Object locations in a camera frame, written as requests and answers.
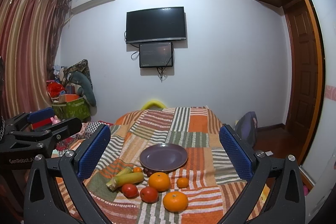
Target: patchwork blanket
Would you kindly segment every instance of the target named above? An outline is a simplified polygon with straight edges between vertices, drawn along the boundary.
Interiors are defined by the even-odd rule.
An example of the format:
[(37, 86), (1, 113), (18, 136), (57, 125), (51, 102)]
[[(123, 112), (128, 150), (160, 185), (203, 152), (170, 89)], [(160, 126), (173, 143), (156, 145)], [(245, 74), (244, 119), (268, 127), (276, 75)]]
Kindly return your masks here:
[[(90, 122), (83, 125), (79, 136), (88, 138), (100, 125)], [(229, 157), (221, 146), (218, 132), (222, 126), (214, 113), (206, 107), (178, 107), (159, 110), (139, 110), (120, 117), (110, 126), (111, 140), (85, 185), (95, 202), (112, 223), (217, 223), (234, 203), (246, 182), (241, 180)], [(76, 149), (81, 141), (68, 148)], [(179, 213), (164, 209), (159, 193), (154, 204), (142, 202), (140, 197), (127, 199), (119, 190), (111, 192), (107, 183), (126, 166), (141, 166), (140, 153), (150, 145), (175, 143), (188, 153), (185, 166), (169, 174), (170, 191), (182, 191), (188, 196), (189, 205)], [(189, 188), (179, 189), (176, 180), (189, 179)], [(147, 186), (148, 178), (137, 187)], [(63, 198), (70, 213), (80, 219), (67, 193), (62, 179), (58, 180)], [(263, 206), (260, 198), (250, 218), (256, 217)]]

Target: small monitor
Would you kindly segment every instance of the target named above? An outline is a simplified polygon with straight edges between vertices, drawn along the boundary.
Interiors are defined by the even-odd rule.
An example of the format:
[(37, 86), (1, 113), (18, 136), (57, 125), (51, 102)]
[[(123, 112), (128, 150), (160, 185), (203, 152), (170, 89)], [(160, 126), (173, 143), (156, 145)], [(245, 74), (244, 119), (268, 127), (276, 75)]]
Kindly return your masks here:
[(172, 67), (172, 42), (139, 44), (140, 68)]

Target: gray bag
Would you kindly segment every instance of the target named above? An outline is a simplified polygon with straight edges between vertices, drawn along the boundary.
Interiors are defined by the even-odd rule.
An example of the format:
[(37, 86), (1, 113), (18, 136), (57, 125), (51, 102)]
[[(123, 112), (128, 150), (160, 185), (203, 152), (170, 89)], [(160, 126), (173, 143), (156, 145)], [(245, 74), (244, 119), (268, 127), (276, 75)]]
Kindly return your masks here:
[(256, 142), (258, 130), (257, 116), (254, 111), (247, 112), (236, 124), (235, 131), (237, 135), (248, 142), (252, 147)]

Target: wall-mounted tv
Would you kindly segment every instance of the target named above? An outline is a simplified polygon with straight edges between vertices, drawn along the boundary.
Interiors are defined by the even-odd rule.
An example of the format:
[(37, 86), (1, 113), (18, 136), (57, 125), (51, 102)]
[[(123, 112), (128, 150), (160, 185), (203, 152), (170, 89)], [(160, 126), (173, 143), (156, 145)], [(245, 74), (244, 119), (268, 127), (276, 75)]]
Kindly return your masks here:
[(185, 39), (184, 7), (155, 8), (127, 13), (126, 43)]

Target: black screen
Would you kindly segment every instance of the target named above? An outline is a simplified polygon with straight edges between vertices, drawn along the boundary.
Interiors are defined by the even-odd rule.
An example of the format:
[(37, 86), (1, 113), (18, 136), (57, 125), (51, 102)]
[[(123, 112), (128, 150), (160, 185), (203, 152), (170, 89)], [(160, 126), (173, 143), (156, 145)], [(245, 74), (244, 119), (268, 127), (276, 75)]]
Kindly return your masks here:
[(140, 68), (173, 66), (172, 42), (139, 45)]
[(127, 13), (126, 43), (185, 39), (184, 8), (158, 8)]

